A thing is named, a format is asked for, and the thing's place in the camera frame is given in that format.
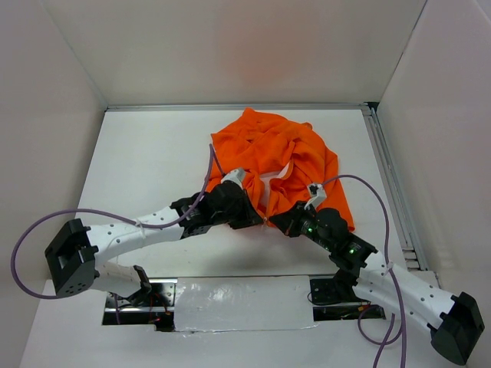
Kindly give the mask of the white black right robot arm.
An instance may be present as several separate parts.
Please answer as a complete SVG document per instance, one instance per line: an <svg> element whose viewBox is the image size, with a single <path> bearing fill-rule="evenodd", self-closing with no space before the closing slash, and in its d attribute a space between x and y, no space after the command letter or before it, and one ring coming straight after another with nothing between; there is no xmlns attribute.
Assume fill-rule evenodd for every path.
<svg viewBox="0 0 491 368"><path fill-rule="evenodd" d="M334 283L344 300L356 296L418 326L439 355L459 366L467 363L484 331L474 297L434 287L385 260L381 251L349 231L336 209L315 211L303 202L269 221L290 238L304 235L329 253L339 268Z"/></svg>

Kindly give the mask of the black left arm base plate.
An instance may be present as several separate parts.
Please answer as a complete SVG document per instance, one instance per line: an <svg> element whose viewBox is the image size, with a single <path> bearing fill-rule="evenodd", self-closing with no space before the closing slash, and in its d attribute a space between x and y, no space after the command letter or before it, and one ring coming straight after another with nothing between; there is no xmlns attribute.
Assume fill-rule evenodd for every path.
<svg viewBox="0 0 491 368"><path fill-rule="evenodd" d="M176 278L153 278L150 293L137 304L108 294L102 324L104 326L152 325L161 332L173 332Z"/></svg>

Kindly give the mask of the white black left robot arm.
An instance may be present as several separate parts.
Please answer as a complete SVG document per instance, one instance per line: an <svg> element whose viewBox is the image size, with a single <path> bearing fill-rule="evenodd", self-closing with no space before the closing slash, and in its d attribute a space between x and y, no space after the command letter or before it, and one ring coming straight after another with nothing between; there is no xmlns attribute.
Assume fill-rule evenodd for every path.
<svg viewBox="0 0 491 368"><path fill-rule="evenodd" d="M216 225L241 229L261 223L247 191L227 180L211 192L179 199L139 219L91 226L79 218L70 220L44 255L56 297L72 297L93 288L141 306L151 297L146 273L136 265L116 266L111 259L149 245L204 235Z"/></svg>

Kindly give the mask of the orange jacket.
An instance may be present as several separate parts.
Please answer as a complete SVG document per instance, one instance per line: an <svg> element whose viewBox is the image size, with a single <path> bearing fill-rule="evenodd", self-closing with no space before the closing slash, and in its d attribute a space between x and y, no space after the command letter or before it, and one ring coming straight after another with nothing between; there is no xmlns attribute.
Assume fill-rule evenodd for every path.
<svg viewBox="0 0 491 368"><path fill-rule="evenodd" d="M246 172L242 183L253 207L263 218L287 212L306 202L308 186L325 186L320 209L337 209L354 230L354 220L338 175L338 156L313 130L273 113L247 108L242 116L212 135L218 158L206 189L217 186L222 174L237 168Z"/></svg>

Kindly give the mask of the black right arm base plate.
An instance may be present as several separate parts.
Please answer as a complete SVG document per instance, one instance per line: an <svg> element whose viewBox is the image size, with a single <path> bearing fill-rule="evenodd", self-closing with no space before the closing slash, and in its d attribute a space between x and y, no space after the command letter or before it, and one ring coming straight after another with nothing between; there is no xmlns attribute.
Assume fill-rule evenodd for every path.
<svg viewBox="0 0 491 368"><path fill-rule="evenodd" d="M313 319L340 321L362 319L384 319L381 307L356 297L354 292L334 275L310 277L310 292L307 299L312 305Z"/></svg>

